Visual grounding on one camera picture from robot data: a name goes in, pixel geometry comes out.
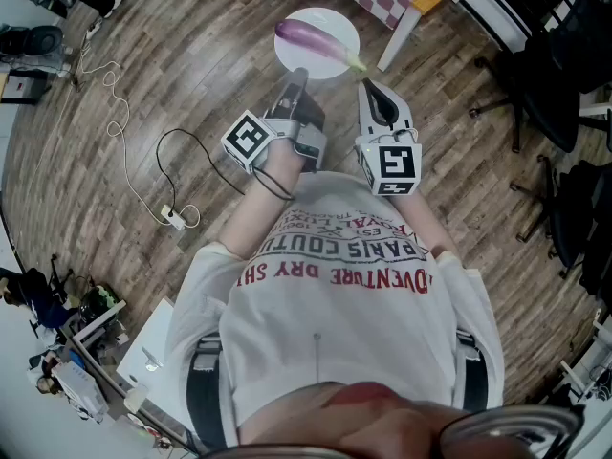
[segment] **eyeglasses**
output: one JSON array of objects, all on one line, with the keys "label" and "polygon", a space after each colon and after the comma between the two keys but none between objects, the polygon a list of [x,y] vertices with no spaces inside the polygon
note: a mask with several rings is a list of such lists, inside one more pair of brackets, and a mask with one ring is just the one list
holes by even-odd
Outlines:
[{"label": "eyeglasses", "polygon": [[[462,417],[440,432],[432,458],[563,459],[584,424],[583,406],[502,406]],[[207,459],[356,459],[350,454],[302,445],[226,448]]]}]

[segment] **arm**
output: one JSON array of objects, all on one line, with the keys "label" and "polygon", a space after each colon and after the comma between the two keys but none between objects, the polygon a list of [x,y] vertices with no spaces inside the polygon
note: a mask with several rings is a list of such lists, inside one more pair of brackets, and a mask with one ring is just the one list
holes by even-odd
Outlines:
[{"label": "arm", "polygon": [[419,190],[416,190],[412,195],[394,196],[389,200],[417,236],[431,250],[434,258],[438,258],[445,251],[451,251],[457,258],[461,259],[459,250],[452,241],[450,234],[438,221]]},{"label": "arm", "polygon": [[[274,140],[270,143],[268,160],[263,170],[288,192],[293,192],[303,165],[304,158],[295,153],[290,141]],[[278,187],[266,177],[259,174],[259,178],[272,190],[278,191]],[[219,241],[243,260],[249,259],[285,210],[286,204],[254,180],[236,211],[221,229]]]}]

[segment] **hand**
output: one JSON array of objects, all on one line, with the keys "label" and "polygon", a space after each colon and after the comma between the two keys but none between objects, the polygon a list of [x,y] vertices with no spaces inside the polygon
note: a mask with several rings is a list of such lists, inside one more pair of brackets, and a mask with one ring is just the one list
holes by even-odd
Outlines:
[{"label": "hand", "polygon": [[305,163],[306,158],[295,153],[294,142],[291,140],[273,140],[268,146],[266,171],[299,175]]}]

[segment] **purple eggplant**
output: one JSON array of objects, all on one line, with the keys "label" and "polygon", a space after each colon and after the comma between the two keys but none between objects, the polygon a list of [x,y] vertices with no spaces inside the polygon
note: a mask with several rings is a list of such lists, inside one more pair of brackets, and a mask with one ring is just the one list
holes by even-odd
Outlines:
[{"label": "purple eggplant", "polygon": [[325,57],[331,57],[363,72],[366,70],[365,65],[355,53],[326,31],[322,31],[308,22],[285,19],[276,24],[274,32],[278,37],[291,44]]}]

